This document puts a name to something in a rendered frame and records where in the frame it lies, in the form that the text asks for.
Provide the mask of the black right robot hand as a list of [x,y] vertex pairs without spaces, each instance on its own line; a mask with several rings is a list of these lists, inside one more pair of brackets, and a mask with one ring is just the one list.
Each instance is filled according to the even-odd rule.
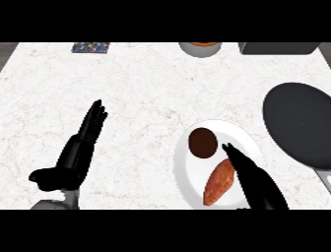
[[287,210],[288,203],[269,173],[230,143],[222,145],[222,148],[236,171],[250,208],[253,210]]

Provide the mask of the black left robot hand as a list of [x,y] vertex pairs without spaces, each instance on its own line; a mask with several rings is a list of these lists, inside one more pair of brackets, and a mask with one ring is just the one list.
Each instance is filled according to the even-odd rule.
[[96,100],[87,111],[78,133],[71,136],[65,144],[56,166],[38,169],[29,175],[29,180],[38,184],[42,191],[79,189],[88,173],[94,145],[106,118],[106,108],[102,101]]

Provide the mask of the orange sweet potato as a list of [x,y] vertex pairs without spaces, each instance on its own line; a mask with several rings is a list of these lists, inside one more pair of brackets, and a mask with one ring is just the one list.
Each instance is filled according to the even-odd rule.
[[205,185],[204,205],[211,206],[233,184],[235,168],[226,158],[216,166]]

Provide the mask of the white oval plate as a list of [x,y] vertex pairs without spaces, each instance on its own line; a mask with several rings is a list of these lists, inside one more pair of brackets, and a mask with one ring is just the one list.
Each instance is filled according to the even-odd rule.
[[[198,128],[210,129],[216,136],[219,147],[210,158],[198,158],[189,149],[189,135]],[[210,205],[204,205],[204,191],[208,176],[227,158],[222,149],[222,144],[230,143],[241,153],[253,159],[260,167],[264,167],[264,158],[260,148],[250,134],[230,122],[223,120],[205,120],[189,127],[179,140],[174,150],[174,177],[183,198],[193,209],[199,210],[235,210],[248,209],[238,176],[233,176],[233,183],[219,200]]]

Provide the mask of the black frying pan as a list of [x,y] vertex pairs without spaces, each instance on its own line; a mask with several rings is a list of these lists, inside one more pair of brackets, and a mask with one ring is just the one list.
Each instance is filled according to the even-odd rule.
[[331,194],[331,96],[307,84],[276,85],[264,97],[263,120],[276,145],[313,169]]

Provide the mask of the dark brown round patty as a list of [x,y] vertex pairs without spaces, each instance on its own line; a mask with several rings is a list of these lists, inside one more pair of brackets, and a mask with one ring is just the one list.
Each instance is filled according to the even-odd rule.
[[189,135],[189,151],[196,158],[210,158],[217,149],[217,139],[208,128],[196,128]]

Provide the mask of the colourful patterned blue box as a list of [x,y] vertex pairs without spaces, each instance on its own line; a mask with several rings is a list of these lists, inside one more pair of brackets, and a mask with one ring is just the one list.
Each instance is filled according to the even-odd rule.
[[75,42],[71,51],[73,53],[106,53],[109,46],[108,42]]

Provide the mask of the grey pot with orange contents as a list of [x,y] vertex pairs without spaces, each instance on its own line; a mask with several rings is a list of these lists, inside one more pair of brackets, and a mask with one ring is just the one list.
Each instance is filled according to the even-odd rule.
[[220,42],[180,42],[182,50],[193,57],[207,58],[211,57],[220,49]]

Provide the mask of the dark grey appliance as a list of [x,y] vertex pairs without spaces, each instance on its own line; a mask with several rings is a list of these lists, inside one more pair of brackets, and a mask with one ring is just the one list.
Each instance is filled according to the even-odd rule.
[[313,52],[319,42],[239,42],[244,55],[306,55]]

